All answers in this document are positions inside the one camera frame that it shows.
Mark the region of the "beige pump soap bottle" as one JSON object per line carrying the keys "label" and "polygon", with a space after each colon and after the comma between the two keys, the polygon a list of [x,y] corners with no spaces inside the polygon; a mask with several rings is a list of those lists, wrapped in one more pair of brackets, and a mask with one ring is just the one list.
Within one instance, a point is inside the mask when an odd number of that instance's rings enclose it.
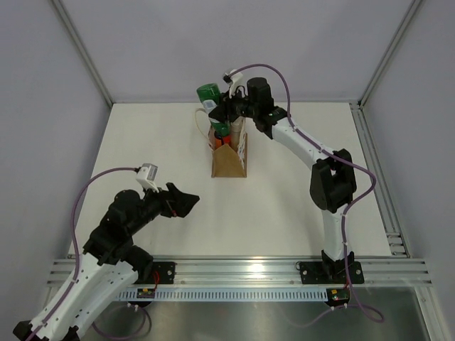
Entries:
{"label": "beige pump soap bottle", "polygon": [[243,123],[244,118],[238,117],[230,124],[230,146],[234,150],[238,150]]}

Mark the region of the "orange blue spray can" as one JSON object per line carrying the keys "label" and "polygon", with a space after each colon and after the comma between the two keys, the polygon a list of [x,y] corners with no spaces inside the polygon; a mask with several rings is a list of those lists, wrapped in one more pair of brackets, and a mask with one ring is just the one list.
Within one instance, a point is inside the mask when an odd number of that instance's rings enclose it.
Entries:
{"label": "orange blue spray can", "polygon": [[223,136],[218,131],[214,131],[214,141],[215,147],[214,149],[218,149],[224,145],[230,145],[230,135]]}

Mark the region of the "green dish soap bottle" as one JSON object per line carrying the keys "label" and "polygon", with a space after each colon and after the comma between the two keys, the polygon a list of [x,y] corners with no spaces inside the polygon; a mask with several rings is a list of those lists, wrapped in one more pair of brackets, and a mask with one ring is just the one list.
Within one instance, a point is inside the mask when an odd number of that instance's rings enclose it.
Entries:
{"label": "green dish soap bottle", "polygon": [[226,121],[224,119],[219,120],[210,116],[210,113],[220,103],[220,90],[218,85],[216,83],[202,85],[196,90],[196,93],[200,103],[203,105],[203,108],[209,117],[210,125],[213,127],[215,132],[217,132],[221,137],[229,136],[230,126],[226,123]]}

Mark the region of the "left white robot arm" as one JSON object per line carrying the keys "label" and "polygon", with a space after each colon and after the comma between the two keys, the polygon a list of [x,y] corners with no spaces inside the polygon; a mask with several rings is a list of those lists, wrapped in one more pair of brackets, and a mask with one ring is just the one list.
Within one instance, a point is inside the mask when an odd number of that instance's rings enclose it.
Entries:
{"label": "left white robot arm", "polygon": [[134,245],[133,236],[158,216],[186,217],[199,200],[173,183],[143,195],[135,190],[117,193],[66,282],[36,317],[19,322],[13,334],[19,340],[80,340],[121,291],[152,277],[154,258]]}

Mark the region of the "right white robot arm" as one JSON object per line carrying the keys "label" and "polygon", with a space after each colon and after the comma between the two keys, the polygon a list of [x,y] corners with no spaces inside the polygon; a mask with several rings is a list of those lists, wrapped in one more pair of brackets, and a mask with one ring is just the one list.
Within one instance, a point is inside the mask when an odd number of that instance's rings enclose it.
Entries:
{"label": "right white robot arm", "polygon": [[346,233],[346,213],[357,190],[351,154],[345,149],[326,148],[300,130],[290,109],[275,104],[265,78],[253,77],[243,85],[241,74],[229,72],[223,80],[228,89],[216,93],[215,106],[208,112],[210,120],[227,125],[240,117],[249,118],[258,131],[289,149],[309,168],[309,193],[321,211],[324,230],[321,260],[313,278],[349,286],[356,266]]}

